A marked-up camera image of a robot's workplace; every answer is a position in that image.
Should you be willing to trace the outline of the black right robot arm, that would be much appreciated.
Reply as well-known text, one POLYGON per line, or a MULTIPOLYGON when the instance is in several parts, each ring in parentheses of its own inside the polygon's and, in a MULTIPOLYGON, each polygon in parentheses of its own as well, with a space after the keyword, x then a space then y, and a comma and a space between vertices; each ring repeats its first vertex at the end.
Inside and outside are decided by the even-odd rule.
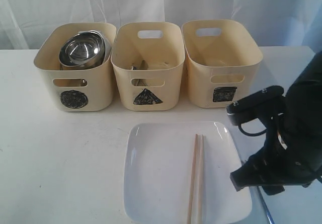
POLYGON ((265 129, 263 147, 231 172, 236 191, 260 186, 268 195, 285 186, 308 187, 321 180, 321 54, 290 88, 270 86, 227 106, 234 126, 254 119, 265 129))

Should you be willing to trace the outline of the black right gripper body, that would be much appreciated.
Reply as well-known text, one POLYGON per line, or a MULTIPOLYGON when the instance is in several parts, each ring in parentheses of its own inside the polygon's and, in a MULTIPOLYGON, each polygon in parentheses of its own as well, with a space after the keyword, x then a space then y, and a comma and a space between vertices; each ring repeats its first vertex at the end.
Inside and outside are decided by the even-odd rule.
POLYGON ((299 147, 283 148, 279 138, 280 116, 260 116, 266 127, 264 146, 248 159, 248 186, 310 185, 318 179, 313 168, 300 152, 299 147))

